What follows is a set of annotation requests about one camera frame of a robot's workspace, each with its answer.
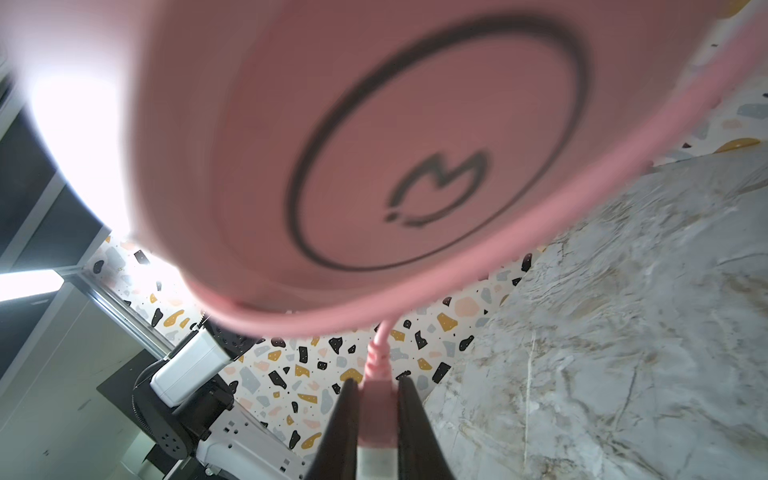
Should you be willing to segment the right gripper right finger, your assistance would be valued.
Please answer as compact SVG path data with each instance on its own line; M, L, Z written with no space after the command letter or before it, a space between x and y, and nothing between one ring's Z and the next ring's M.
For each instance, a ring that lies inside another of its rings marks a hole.
M398 478L453 480L432 430L418 391L410 377L398 380Z

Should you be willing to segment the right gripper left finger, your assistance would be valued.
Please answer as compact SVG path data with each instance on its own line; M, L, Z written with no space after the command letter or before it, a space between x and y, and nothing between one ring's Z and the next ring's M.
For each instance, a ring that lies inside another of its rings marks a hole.
M359 397L358 384L352 379L346 380L305 479L354 480L356 478Z

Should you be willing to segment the pink headphones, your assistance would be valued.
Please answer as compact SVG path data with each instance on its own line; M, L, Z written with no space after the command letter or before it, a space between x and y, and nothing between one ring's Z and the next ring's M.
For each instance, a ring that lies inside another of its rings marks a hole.
M718 1L166 1L134 232L260 310L456 259L636 128Z

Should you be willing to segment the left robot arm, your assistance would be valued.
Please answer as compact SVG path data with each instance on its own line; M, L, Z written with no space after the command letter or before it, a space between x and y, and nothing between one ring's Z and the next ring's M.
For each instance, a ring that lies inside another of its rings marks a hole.
M206 478L305 479L307 462L237 402L237 384L219 375L255 343L204 317L138 375L134 414L164 453L199 464Z

